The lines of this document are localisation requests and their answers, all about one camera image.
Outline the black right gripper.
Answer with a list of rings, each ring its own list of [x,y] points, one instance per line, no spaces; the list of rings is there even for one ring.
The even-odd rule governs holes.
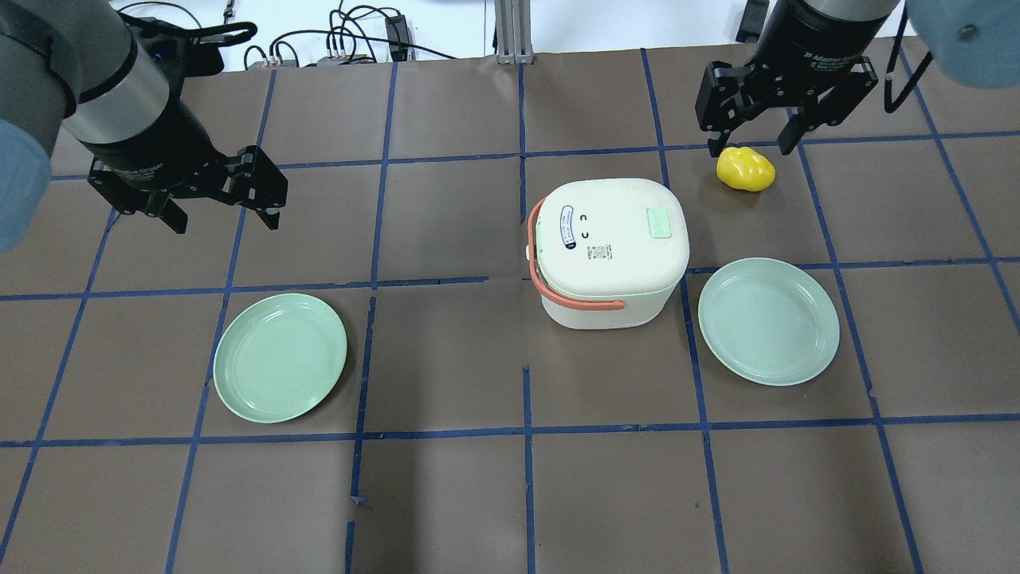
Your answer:
[[[768,109],[787,113],[777,136],[783,155],[819,126],[840,124],[877,87],[865,50],[880,17],[878,1],[776,2],[749,61],[712,61],[704,69],[695,113],[712,159]]]

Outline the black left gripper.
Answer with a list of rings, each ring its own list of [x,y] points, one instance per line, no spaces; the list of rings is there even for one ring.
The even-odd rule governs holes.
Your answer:
[[[175,234],[188,214],[175,199],[213,199],[243,206],[270,231],[280,226],[288,180],[258,146],[219,152],[188,106],[172,96],[141,133],[114,143],[88,143],[88,182],[121,214],[157,217]]]

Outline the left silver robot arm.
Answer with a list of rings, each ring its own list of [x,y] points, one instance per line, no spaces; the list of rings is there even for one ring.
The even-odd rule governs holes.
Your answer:
[[[181,199],[241,206],[275,230],[288,195],[258,146],[230,156],[182,102],[188,69],[169,73],[141,41],[182,51],[219,49],[257,33],[252,22],[183,29],[122,14],[106,1],[2,4],[2,250],[22,243],[52,178],[60,131],[92,153],[88,182],[113,210],[141,212],[186,232]]]

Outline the green plate near left arm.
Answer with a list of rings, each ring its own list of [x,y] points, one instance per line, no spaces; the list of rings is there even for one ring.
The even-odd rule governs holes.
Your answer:
[[[212,379],[241,420],[277,424],[326,399],[347,362],[347,330],[327,302],[285,292],[234,317],[216,345]]]

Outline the green plate near right arm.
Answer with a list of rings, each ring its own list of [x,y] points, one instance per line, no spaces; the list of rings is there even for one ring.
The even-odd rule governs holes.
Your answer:
[[[721,266],[700,291],[700,334],[730,372],[771,387],[821,375],[837,355],[834,302],[807,272],[772,258]]]

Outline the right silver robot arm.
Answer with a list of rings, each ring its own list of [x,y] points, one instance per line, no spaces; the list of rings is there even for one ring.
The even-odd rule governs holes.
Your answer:
[[[897,30],[912,27],[928,51],[903,90],[892,93],[902,39],[892,41],[884,69],[875,69],[865,51],[895,1],[776,2],[749,61],[712,61],[704,69],[695,113],[709,135],[710,156],[721,156],[730,135],[768,109],[793,112],[777,136],[783,154],[806,133],[842,124],[877,86],[883,108],[894,113],[932,63],[963,86],[1016,86],[1016,1],[906,1],[903,7]]]

